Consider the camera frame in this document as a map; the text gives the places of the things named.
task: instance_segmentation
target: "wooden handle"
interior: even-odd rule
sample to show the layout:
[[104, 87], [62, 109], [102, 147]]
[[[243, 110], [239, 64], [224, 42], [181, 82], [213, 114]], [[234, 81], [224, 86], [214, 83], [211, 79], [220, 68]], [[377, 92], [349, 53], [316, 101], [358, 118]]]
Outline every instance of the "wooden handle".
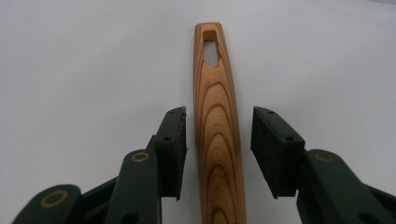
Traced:
[[[216, 67], [204, 61], [204, 43], [217, 44]], [[195, 27], [194, 110], [204, 224], [246, 223], [245, 192], [233, 77], [221, 24]]]

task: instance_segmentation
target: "white surface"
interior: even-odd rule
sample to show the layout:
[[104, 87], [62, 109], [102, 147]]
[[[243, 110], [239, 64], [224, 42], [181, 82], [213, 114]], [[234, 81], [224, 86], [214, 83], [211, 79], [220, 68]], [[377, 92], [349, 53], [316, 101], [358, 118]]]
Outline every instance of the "white surface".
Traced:
[[253, 106], [396, 194], [396, 5], [349, 1], [2, 1], [0, 223], [39, 191], [116, 176], [164, 113], [188, 109], [181, 200], [163, 223], [200, 223], [193, 129], [196, 23], [220, 21], [233, 69], [247, 223], [300, 223], [250, 149]]

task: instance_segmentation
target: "wood grain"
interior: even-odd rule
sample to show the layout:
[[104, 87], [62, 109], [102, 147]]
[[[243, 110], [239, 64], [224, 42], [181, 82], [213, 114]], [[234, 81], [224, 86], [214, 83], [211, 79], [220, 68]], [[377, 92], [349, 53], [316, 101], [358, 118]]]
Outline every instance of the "wood grain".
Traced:
[[[204, 61], [204, 43], [217, 43], [219, 63]], [[194, 111], [202, 220], [246, 223], [245, 192], [233, 77], [218, 22], [195, 27]]]

